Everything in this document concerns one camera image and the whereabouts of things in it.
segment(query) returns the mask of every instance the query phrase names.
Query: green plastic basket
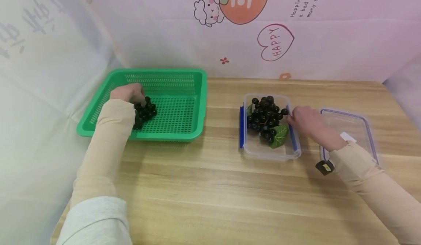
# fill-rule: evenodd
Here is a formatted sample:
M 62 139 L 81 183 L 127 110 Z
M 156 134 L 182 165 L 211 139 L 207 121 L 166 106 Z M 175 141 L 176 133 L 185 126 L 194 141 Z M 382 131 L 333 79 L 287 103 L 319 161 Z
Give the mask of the green plastic basket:
M 94 134 L 103 104 L 114 88 L 141 83 L 145 95 L 156 104 L 158 115 L 129 139 L 153 141 L 191 141 L 203 130 L 206 112 L 206 73 L 200 69 L 118 69 L 108 74 L 91 99 L 77 125 L 83 137 Z

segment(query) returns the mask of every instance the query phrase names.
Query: cartoon sheep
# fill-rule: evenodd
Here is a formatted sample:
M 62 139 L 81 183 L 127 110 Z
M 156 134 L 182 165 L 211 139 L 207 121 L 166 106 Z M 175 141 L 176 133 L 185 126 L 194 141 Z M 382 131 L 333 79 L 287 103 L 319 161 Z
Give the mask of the cartoon sheep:
M 199 0 L 194 3 L 194 17 L 202 25 L 211 27 L 212 24 L 221 23 L 224 14 L 219 8 L 219 0 Z

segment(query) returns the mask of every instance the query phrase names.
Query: container lid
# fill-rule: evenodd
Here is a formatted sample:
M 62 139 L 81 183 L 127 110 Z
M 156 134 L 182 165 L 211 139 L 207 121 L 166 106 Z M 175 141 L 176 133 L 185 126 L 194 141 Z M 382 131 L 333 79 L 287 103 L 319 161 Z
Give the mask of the container lid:
M 368 120 L 365 117 L 329 108 L 322 108 L 320 113 L 327 125 L 335 129 L 344 140 L 357 143 L 369 152 L 379 164 L 376 144 Z M 321 158 L 323 160 L 329 159 L 329 152 L 323 147 L 321 147 Z

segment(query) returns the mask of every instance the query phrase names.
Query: grape leaf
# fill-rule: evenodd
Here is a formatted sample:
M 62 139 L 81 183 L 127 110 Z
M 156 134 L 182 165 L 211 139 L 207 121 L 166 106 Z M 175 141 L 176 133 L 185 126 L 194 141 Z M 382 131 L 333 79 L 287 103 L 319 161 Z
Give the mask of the grape leaf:
M 247 116 L 249 116 L 249 115 L 251 115 L 251 108 L 253 107 L 253 104 L 250 104 L 248 107 L 247 107 Z
M 275 126 L 274 128 L 272 128 L 276 131 L 276 135 L 274 137 L 274 141 L 273 143 L 271 143 L 270 147 L 271 148 L 278 148 L 280 146 L 282 146 L 285 142 L 285 138 L 287 138 L 289 129 L 288 129 L 288 125 L 286 124 L 282 124 L 280 126 Z

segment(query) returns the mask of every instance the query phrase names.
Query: label sticker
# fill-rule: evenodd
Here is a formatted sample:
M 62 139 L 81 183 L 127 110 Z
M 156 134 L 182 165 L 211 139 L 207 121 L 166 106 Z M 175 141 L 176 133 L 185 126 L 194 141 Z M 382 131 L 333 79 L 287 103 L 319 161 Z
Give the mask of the label sticker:
M 345 140 L 345 141 L 352 141 L 352 142 L 354 142 L 354 143 L 356 143 L 357 142 L 357 140 L 355 140 L 353 137 L 351 137 L 349 134 L 347 134 L 346 132 L 343 132 L 342 134 L 341 134 L 341 137 L 343 138 L 343 140 Z

